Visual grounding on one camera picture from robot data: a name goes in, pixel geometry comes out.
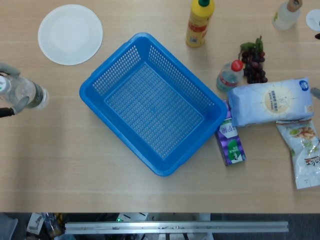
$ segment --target metal rail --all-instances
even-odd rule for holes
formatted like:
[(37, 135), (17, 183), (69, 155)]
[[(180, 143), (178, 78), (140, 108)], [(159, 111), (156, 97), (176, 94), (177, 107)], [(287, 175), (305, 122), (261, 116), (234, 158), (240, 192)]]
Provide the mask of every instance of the metal rail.
[(284, 233), (287, 221), (72, 222), (66, 234)]

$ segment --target snack bag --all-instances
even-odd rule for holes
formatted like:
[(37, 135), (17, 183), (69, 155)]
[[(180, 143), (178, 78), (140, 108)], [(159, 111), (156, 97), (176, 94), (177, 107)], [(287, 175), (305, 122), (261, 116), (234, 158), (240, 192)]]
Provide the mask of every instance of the snack bag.
[(320, 141), (311, 119), (277, 121), (276, 127), (291, 150), (297, 189), (320, 185)]
[(307, 77), (238, 86), (227, 95), (235, 127), (309, 119), (314, 114)]

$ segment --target yellow bottle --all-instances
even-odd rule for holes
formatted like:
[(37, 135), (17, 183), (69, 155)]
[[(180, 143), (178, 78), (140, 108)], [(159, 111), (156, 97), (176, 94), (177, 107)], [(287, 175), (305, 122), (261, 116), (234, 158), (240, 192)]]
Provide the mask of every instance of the yellow bottle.
[(215, 11), (214, 0), (193, 0), (186, 32), (186, 43), (193, 48), (205, 42), (208, 24)]

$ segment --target white bottle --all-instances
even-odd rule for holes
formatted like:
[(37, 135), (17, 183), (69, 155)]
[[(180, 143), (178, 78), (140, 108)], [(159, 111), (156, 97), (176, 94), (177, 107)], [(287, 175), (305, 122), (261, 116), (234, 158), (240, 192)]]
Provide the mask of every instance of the white bottle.
[(275, 13), (273, 26), (278, 30), (288, 30), (298, 20), (301, 14), (302, 0), (289, 0), (284, 2)]
[(48, 92), (38, 84), (18, 75), (0, 75), (0, 98), (17, 105), (23, 97), (28, 97), (29, 109), (42, 109), (48, 102)]

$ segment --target grapes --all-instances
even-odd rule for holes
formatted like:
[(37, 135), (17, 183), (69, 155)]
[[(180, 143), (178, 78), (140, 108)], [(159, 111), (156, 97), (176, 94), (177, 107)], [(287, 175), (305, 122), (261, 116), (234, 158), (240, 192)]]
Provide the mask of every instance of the grapes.
[(247, 51), (243, 52), (241, 55), (244, 59), (246, 59), (247, 57), (249, 57), (249, 54)]
[(266, 82), (268, 82), (268, 78), (266, 77), (262, 78), (261, 83), (266, 83)]
[(246, 77), (247, 83), (258, 84), (268, 82), (266, 72), (263, 70), (266, 53), (261, 47), (257, 47), (257, 45), (246, 45), (245, 47), (245, 49), (241, 49), (239, 56), (242, 56), (241, 61), (245, 64), (243, 75)]
[(259, 63), (257, 63), (256, 61), (251, 62), (251, 65), (254, 69), (259, 68)]

